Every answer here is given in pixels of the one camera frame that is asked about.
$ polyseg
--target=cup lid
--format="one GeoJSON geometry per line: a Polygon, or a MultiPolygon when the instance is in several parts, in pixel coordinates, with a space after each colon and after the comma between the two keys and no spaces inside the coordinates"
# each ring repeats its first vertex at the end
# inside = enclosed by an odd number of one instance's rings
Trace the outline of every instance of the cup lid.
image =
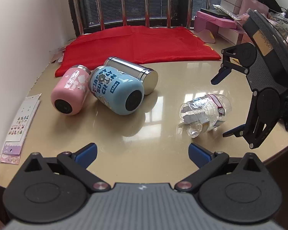
{"type": "Polygon", "coordinates": [[[72,66],[71,68],[73,68],[73,67],[80,68],[80,69],[86,71],[88,74],[91,74],[90,69],[88,69],[86,66],[83,66],[83,65],[75,65],[75,66],[72,66]]]}
{"type": "Polygon", "coordinates": [[[144,87],[144,94],[150,94],[158,83],[158,73],[153,69],[148,69],[140,78],[144,87]]]}

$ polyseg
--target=plastic bottle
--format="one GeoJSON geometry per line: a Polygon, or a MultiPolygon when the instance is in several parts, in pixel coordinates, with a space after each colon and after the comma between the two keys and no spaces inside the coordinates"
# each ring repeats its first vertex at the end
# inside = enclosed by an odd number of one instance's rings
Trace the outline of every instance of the plastic bottle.
{"type": "Polygon", "coordinates": [[[222,94],[208,94],[183,103],[180,118],[186,124],[188,134],[194,138],[224,123],[231,110],[227,97],[222,94]]]}

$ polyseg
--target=red cloth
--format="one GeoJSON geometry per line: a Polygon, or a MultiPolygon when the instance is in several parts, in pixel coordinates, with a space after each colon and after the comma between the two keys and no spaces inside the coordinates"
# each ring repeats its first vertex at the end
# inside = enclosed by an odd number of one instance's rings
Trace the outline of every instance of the red cloth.
{"type": "Polygon", "coordinates": [[[221,59],[216,51],[184,27],[114,27],[79,36],[68,45],[55,76],[62,76],[78,64],[93,70],[102,66],[108,57],[136,64],[221,59]]]}

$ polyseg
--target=beige table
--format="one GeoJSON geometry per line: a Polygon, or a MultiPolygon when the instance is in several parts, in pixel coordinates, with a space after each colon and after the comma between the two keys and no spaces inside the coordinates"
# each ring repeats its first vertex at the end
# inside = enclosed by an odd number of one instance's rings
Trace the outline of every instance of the beige table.
{"type": "MultiPolygon", "coordinates": [[[[229,44],[212,44],[220,53],[229,44]]],[[[248,143],[222,133],[245,123],[252,93],[245,75],[232,73],[219,85],[210,80],[217,74],[220,61],[170,62],[147,64],[159,73],[155,91],[146,96],[131,115],[119,116],[91,95],[82,111],[67,117],[51,105],[50,93],[59,81],[54,78],[57,64],[50,64],[30,91],[42,93],[41,103],[25,141],[19,165],[0,164],[0,185],[7,186],[31,152],[55,157],[62,151],[75,152],[90,142],[98,146],[96,161],[88,170],[111,185],[115,182],[169,182],[173,186],[197,170],[188,157],[194,141],[211,152],[221,150],[233,157],[249,152],[248,143]],[[191,139],[177,128],[180,105],[209,93],[224,94],[232,112],[219,128],[191,139]]],[[[288,145],[288,132],[278,123],[260,148],[254,150],[264,161],[288,145]]]]}

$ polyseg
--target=paper card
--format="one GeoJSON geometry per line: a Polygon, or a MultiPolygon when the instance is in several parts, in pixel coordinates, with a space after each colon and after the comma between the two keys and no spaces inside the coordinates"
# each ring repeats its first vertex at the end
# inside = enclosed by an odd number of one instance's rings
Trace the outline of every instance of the paper card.
{"type": "Polygon", "coordinates": [[[10,164],[19,164],[20,155],[6,155],[1,154],[0,162],[2,163],[10,163],[10,164]]]}
{"type": "Polygon", "coordinates": [[[28,129],[30,127],[30,124],[32,122],[32,119],[35,115],[35,112],[36,112],[39,104],[40,104],[40,100],[37,101],[37,103],[35,104],[35,106],[33,108],[32,114],[30,115],[30,117],[28,119],[28,123],[27,123],[26,127],[24,128],[24,131],[22,133],[22,137],[21,137],[20,141],[18,141],[18,142],[5,142],[2,154],[9,154],[9,155],[19,155],[20,154],[20,152],[22,150],[22,146],[25,142],[25,138],[26,138],[28,129]]]}
{"type": "Polygon", "coordinates": [[[26,97],[20,106],[5,139],[7,142],[18,142],[22,138],[29,117],[41,94],[26,97]]]}

